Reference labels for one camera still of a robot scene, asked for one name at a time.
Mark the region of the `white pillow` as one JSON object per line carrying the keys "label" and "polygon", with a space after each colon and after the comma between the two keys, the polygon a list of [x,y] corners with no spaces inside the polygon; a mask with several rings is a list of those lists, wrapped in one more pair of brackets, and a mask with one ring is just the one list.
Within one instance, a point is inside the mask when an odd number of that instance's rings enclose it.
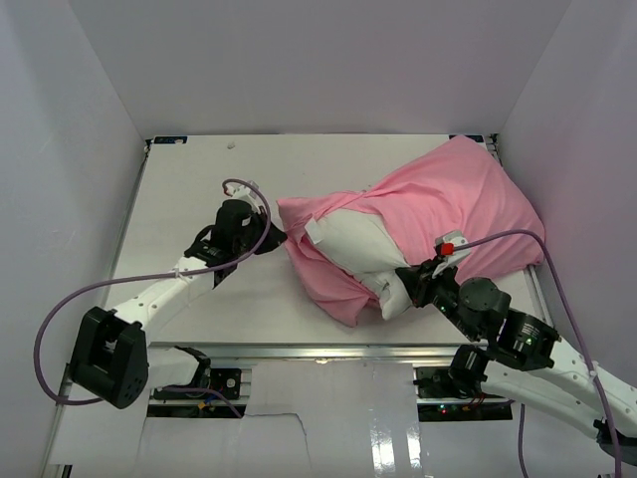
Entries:
{"label": "white pillow", "polygon": [[332,264],[373,293],[385,321],[411,307],[396,274],[407,263],[379,216],[337,209],[318,220],[309,220],[305,231],[313,246]]}

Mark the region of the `pink floral pillowcase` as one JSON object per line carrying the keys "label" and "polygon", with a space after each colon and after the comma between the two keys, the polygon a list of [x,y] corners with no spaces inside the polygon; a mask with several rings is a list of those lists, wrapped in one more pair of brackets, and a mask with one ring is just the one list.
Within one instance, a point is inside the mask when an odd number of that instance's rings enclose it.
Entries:
{"label": "pink floral pillowcase", "polygon": [[457,279],[497,279],[542,262],[537,243],[544,227],[531,203],[497,161],[478,143],[455,137],[392,171],[363,191],[278,201],[288,235],[285,247],[310,298],[336,321],[355,327],[361,311],[378,307],[378,299],[353,277],[332,264],[310,242],[309,220],[337,209],[379,216],[407,265],[435,254],[435,241],[459,230],[476,241],[506,232],[505,238],[473,249],[459,265]]}

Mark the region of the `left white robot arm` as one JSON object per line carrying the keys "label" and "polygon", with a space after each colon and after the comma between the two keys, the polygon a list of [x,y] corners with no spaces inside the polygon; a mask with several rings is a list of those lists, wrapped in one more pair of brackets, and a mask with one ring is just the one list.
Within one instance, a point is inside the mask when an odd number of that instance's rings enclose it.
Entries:
{"label": "left white robot arm", "polygon": [[165,326],[199,297],[219,286],[243,256],[276,250],[287,234],[265,208],[228,199],[213,224],[204,227],[166,277],[110,310],[89,309],[79,328],[70,379],[118,409],[148,388],[176,385],[198,397],[210,385],[201,353],[184,347],[152,357],[149,345]]}

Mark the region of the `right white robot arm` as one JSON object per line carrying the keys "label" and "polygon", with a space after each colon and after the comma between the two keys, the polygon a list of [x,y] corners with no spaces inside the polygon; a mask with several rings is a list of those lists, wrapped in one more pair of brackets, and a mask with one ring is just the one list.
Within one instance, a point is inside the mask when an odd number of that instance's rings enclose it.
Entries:
{"label": "right white robot arm", "polygon": [[458,395],[493,394],[580,430],[622,462],[636,463],[636,388],[596,366],[553,327],[511,306],[487,278],[458,283],[434,260],[397,276],[416,308],[435,307],[467,339],[440,382]]}

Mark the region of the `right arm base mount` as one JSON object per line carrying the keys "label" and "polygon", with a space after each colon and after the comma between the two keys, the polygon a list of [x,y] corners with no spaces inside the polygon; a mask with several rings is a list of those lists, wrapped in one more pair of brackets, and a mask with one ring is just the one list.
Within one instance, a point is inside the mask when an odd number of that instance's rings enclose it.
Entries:
{"label": "right arm base mount", "polygon": [[510,399],[487,393],[486,352],[460,346],[450,363],[414,367],[420,423],[487,422],[513,419]]}

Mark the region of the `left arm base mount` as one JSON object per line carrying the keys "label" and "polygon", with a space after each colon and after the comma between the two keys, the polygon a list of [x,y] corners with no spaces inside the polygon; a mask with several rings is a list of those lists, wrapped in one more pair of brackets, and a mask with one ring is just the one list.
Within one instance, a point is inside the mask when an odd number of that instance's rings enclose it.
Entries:
{"label": "left arm base mount", "polygon": [[196,362],[187,384],[170,384],[152,391],[147,415],[163,418],[242,418],[245,405],[236,405],[241,396],[242,371],[235,367],[214,367],[210,357],[188,347],[169,349],[186,364]]}

